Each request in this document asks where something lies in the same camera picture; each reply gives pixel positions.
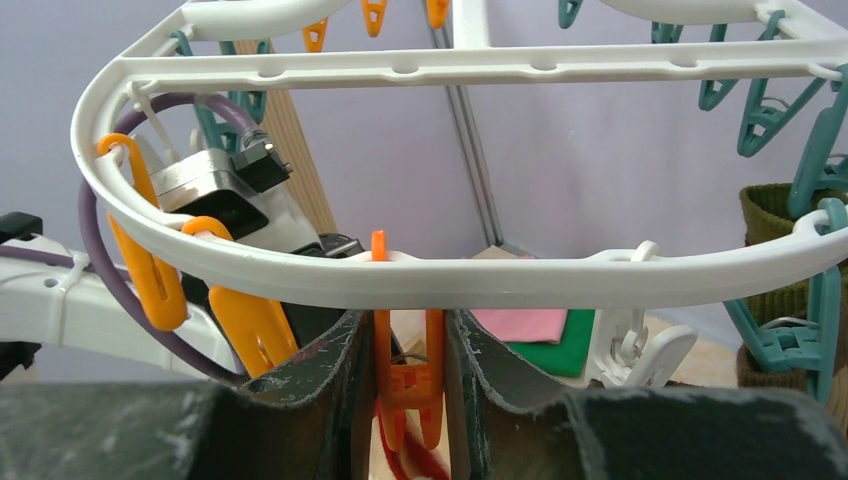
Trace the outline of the olive striped sock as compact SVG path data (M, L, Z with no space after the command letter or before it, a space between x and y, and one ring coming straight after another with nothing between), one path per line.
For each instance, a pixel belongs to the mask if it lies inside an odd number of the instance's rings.
M785 252L785 238L792 241L792 259L806 257L810 241L794 232L796 221L790 217L789 183L749 185L740 190L739 201L745 223L745 245L771 253L774 247ZM799 280L745 299L753 319L759 325L779 317L807 317L809 281Z

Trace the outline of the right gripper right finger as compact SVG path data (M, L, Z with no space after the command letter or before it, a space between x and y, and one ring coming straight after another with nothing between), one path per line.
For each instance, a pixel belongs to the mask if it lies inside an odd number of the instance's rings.
M446 314L456 479L843 479L847 445L808 396L779 389L573 388L464 310Z

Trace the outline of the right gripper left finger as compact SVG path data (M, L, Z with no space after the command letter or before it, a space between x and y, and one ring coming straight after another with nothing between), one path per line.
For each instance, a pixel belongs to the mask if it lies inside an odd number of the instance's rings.
M5 385L5 479L364 479L373 316L351 310L239 388Z

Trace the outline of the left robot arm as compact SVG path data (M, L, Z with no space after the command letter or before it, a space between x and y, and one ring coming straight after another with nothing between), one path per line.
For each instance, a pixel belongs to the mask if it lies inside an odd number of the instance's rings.
M196 378L244 381L239 361L200 306L161 344L113 297L87 254L44 237L41 218L1 217L1 372L29 367L43 346L70 347Z

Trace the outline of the tan ribbed sock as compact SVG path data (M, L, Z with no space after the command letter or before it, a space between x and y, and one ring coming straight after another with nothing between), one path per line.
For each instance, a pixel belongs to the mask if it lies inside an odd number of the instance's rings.
M737 386L742 388L782 388L807 392L807 372L793 369L786 372L764 372L746 346L736 357ZM824 408L847 440L847 315L840 319L839 339L834 363L830 394Z

